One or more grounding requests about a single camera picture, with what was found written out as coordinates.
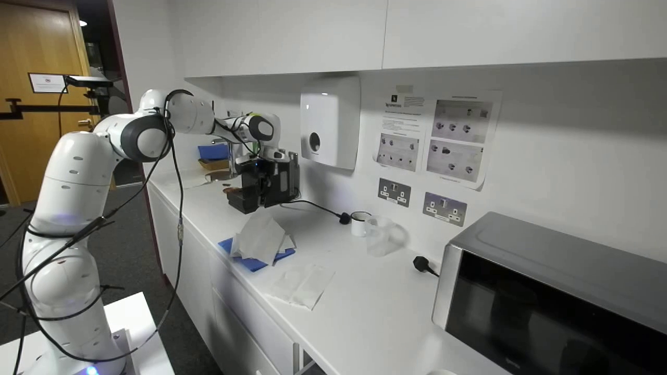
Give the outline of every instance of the microwave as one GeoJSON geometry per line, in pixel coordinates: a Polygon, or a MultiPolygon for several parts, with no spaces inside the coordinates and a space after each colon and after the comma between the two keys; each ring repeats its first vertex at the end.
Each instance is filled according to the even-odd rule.
{"type": "Polygon", "coordinates": [[[667,265],[488,212],[445,250],[433,323],[498,373],[667,375],[667,265]]]}

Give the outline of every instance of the floor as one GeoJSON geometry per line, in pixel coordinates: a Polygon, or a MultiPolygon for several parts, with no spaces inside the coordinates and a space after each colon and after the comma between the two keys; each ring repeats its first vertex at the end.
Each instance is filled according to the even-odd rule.
{"type": "MultiPolygon", "coordinates": [[[[106,206],[125,203],[138,190],[139,186],[112,190],[106,206]]],[[[25,217],[21,209],[0,209],[0,247],[25,217]]],[[[15,250],[16,237],[0,248],[0,290],[15,282],[15,250]]],[[[103,284],[125,288],[119,292],[111,290],[105,297],[105,304],[144,292],[153,317],[158,319],[163,314],[172,285],[165,282],[158,265],[144,194],[128,204],[128,209],[114,217],[112,226],[91,236],[89,253],[99,260],[103,284]]],[[[0,309],[0,344],[19,335],[19,323],[21,319],[15,317],[15,313],[0,309]]],[[[176,303],[160,338],[178,375],[220,373],[180,303],[176,303]]]]}

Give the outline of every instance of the upper cabinet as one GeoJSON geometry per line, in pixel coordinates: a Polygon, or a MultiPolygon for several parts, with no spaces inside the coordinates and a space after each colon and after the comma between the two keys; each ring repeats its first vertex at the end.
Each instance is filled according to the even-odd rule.
{"type": "Polygon", "coordinates": [[[383,70],[667,57],[667,0],[388,0],[383,70]]]}
{"type": "Polygon", "coordinates": [[[382,70],[386,0],[172,0],[185,78],[382,70]]]}

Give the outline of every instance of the door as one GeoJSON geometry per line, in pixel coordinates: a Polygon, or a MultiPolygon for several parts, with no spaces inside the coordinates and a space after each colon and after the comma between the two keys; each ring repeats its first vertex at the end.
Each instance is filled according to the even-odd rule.
{"type": "MultiPolygon", "coordinates": [[[[29,73],[88,75],[74,3],[0,0],[0,113],[11,108],[7,98],[21,98],[21,104],[58,104],[58,92],[33,92],[29,73]]],[[[62,107],[89,104],[83,95],[86,90],[68,90],[62,107]]],[[[62,134],[78,131],[78,122],[88,116],[88,113],[62,113],[62,134]]],[[[0,120],[0,179],[11,204],[38,199],[58,137],[58,113],[25,113],[21,122],[0,120]]]]}

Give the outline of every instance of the white wall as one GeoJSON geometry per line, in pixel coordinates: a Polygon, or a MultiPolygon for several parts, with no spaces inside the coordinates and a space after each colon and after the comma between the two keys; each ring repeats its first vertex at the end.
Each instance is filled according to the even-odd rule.
{"type": "MultiPolygon", "coordinates": [[[[299,150],[299,95],[312,75],[188,80],[172,45],[169,0],[114,0],[133,100],[145,87],[191,90],[215,98],[216,113],[278,115],[281,147],[299,150]]],[[[302,160],[302,191],[338,211],[370,209],[403,223],[411,248],[439,260],[461,230],[421,215],[423,191],[470,204],[467,223],[501,211],[586,240],[667,263],[667,63],[467,67],[362,73],[361,157],[354,174],[302,160]],[[415,86],[435,100],[461,92],[503,92],[503,113],[482,191],[435,176],[377,166],[383,98],[395,86],[415,86]],[[376,199],[377,179],[412,186],[403,209],[376,199]]],[[[182,137],[185,169],[194,147],[182,137]]]]}

